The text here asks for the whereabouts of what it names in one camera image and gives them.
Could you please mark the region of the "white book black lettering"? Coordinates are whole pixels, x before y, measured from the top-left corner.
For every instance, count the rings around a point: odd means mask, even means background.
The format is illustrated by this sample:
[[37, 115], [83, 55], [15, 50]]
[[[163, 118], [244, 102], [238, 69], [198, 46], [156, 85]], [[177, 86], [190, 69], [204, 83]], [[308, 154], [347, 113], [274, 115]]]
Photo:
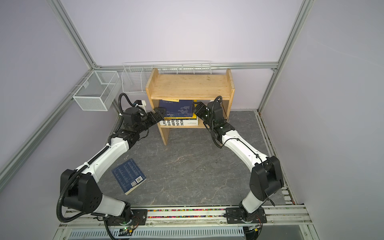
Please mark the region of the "white book black lettering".
[[160, 121], [161, 126], [169, 127], [191, 127], [199, 124], [198, 119], [164, 119]]

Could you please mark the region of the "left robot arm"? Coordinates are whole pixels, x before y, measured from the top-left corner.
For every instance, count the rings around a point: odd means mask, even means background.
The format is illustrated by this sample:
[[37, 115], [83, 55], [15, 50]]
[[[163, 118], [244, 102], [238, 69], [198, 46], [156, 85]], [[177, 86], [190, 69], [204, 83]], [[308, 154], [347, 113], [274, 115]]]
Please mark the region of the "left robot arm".
[[60, 195], [56, 206], [57, 219], [71, 222], [83, 215], [115, 217], [120, 224], [133, 219], [128, 202], [108, 197], [102, 193], [98, 182], [108, 168], [124, 153], [141, 140], [141, 133], [161, 122], [165, 108], [146, 112], [140, 101], [129, 102], [130, 107], [119, 107], [119, 122], [106, 145], [90, 160], [74, 170], [65, 170], [60, 177]]

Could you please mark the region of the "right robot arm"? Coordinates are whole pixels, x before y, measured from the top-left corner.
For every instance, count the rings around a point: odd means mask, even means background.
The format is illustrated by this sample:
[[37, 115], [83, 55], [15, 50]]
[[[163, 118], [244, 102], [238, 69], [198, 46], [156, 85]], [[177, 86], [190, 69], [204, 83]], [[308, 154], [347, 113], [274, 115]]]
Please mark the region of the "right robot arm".
[[250, 192], [240, 202], [238, 213], [227, 214], [227, 216], [245, 223], [255, 219], [260, 221], [259, 209], [266, 201], [273, 204], [270, 196], [285, 186], [280, 160], [276, 156], [269, 157], [258, 151], [227, 122], [221, 96], [207, 105], [197, 102], [194, 114], [203, 121], [214, 144], [220, 149], [229, 148], [251, 172]]

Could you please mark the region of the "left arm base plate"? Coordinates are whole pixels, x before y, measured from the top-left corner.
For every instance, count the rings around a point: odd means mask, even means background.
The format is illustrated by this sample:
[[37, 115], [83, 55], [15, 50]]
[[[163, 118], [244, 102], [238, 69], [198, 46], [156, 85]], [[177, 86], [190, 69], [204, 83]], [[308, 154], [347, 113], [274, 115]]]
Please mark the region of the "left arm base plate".
[[108, 226], [144, 226], [147, 221], [148, 209], [131, 209], [128, 214], [130, 219], [123, 217], [108, 216]]

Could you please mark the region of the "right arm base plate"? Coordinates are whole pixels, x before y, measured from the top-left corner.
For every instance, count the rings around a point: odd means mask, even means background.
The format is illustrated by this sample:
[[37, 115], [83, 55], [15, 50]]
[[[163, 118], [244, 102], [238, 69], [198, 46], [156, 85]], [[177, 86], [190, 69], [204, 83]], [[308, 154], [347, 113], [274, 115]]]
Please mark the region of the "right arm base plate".
[[267, 218], [265, 210], [258, 208], [252, 213], [248, 213], [245, 209], [240, 207], [226, 208], [224, 217], [228, 224], [265, 224]]

